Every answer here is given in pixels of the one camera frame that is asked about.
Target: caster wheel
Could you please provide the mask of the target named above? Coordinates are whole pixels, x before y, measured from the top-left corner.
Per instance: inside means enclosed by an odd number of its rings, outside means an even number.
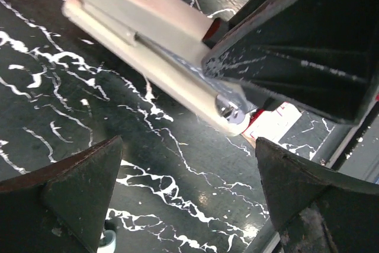
[[[116,250],[116,233],[113,230],[104,231],[104,238],[100,240],[97,253],[114,253]]]

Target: dark metal jaw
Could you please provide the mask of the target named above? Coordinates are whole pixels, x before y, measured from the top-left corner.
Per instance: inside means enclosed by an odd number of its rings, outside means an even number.
[[[379,0],[250,0],[203,72],[241,84],[260,108],[272,98],[359,124],[379,92],[378,15]]]
[[[379,185],[340,174],[258,138],[256,157],[285,253],[376,252]]]
[[[115,137],[0,182],[1,252],[97,252],[122,150]]]

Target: paper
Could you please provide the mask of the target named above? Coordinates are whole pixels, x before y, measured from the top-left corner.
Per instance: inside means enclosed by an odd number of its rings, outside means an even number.
[[[278,143],[300,117],[301,113],[295,106],[283,103],[275,111],[264,111],[243,134],[254,141],[265,137]]]

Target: table surface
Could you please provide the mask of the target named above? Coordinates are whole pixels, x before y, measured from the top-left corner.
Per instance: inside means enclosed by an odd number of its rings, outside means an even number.
[[[121,135],[117,252],[243,252],[268,212],[254,150],[150,84],[61,13],[0,0],[0,180]],[[228,20],[247,0],[184,0]],[[280,144],[312,158],[335,127],[305,112]]]

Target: stapler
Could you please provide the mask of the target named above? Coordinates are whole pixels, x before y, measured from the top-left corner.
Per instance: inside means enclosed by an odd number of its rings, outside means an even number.
[[[182,0],[66,0],[63,14],[211,126],[243,132],[256,107],[238,84],[206,78],[213,20]]]

